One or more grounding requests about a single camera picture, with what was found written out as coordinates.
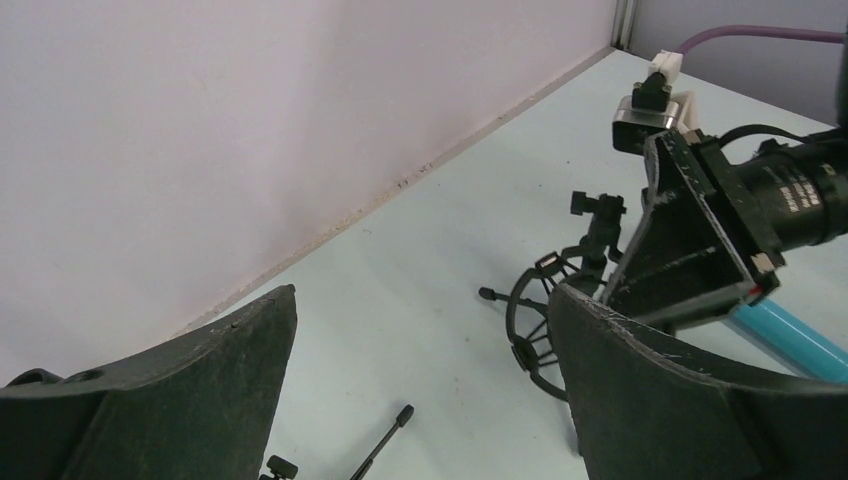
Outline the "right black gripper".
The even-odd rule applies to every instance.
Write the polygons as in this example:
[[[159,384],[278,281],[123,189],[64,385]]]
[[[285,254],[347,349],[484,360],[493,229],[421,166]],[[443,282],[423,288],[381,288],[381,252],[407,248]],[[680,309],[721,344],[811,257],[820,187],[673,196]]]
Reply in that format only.
[[[601,301],[671,331],[756,305],[776,290],[780,240],[714,137],[645,144],[643,214]]]

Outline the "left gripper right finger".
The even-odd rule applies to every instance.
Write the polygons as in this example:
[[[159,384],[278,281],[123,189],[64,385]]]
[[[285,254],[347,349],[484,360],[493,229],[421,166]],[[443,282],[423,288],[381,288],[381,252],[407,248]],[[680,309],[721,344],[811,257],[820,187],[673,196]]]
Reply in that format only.
[[[560,285],[552,345],[592,479],[843,479],[847,388],[734,361]]]

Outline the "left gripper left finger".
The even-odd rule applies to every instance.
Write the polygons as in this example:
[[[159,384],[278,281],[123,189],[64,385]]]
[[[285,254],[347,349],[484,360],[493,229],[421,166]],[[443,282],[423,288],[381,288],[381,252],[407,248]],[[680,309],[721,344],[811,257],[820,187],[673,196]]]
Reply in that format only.
[[[297,328],[296,290],[124,359],[1,390],[5,479],[255,479]]]

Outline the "blue microphone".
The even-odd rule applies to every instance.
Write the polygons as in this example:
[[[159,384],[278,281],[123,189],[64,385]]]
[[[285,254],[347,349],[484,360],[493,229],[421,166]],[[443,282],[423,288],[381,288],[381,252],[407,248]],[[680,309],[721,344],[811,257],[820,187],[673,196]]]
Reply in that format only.
[[[805,374],[847,383],[847,351],[775,302],[739,307],[731,321]]]

